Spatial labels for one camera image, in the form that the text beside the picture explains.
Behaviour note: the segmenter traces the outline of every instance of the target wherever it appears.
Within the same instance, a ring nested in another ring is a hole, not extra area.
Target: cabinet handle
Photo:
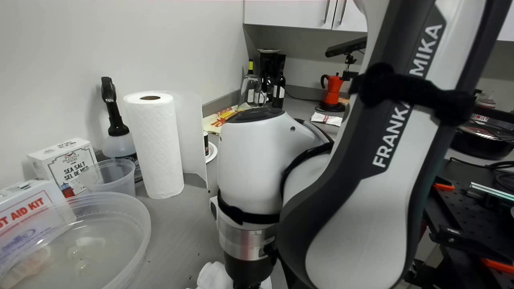
[[[343,16],[344,16],[345,10],[346,10],[346,0],[343,0],[343,9],[341,9],[341,19],[339,20],[339,25],[343,24]]]
[[[325,8],[325,19],[323,23],[326,23],[326,18],[328,17],[328,7],[330,6],[330,0],[326,0],[326,8]]]

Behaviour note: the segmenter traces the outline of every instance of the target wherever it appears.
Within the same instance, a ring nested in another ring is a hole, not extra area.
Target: white wall
[[[321,88],[323,74],[334,75],[345,69],[344,56],[326,58],[328,47],[363,37],[365,33],[314,30],[288,27],[245,26],[251,30],[250,37],[255,45],[282,49],[287,54],[284,76],[287,84]],[[359,71],[362,54],[352,54],[358,59],[351,70]],[[345,82],[341,88],[347,92],[350,86]],[[497,41],[482,73],[477,88],[486,93],[494,91],[497,109],[514,109],[514,42]]]
[[[118,102],[187,89],[205,103],[238,89],[242,22],[242,1],[0,1],[0,188],[34,177],[28,153],[73,137],[101,147],[102,76]]]

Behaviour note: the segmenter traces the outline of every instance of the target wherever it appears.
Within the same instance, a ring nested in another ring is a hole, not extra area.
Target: black spray nozzle
[[[111,136],[122,136],[128,134],[129,128],[123,124],[121,119],[118,105],[116,104],[116,87],[110,77],[102,77],[102,99],[107,105],[107,112],[109,112],[109,122],[111,126],[107,132]]]

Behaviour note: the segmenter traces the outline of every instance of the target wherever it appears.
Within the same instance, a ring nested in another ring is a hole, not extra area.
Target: plastic lid
[[[82,193],[0,228],[0,287],[124,288],[150,240],[150,215],[134,197]]]

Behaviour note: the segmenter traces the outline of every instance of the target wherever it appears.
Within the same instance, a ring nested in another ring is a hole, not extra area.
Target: white cabinet door
[[[500,35],[498,35],[498,40],[514,41],[514,4],[510,5],[509,13],[505,18]]]
[[[245,24],[332,29],[337,0],[245,0]]]
[[[359,0],[338,0],[333,30],[367,32],[366,17],[355,5]]]

